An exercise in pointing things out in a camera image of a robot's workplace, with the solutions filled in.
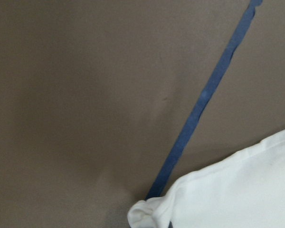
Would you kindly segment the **white long-sleeve printed shirt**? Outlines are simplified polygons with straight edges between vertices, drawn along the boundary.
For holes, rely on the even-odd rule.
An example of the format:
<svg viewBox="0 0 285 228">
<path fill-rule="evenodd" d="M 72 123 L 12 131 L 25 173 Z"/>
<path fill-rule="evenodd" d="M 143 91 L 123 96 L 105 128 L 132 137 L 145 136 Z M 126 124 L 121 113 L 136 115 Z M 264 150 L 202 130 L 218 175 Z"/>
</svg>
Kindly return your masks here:
<svg viewBox="0 0 285 228">
<path fill-rule="evenodd" d="M 285 228 L 285 130 L 141 200 L 132 228 Z"/>
</svg>

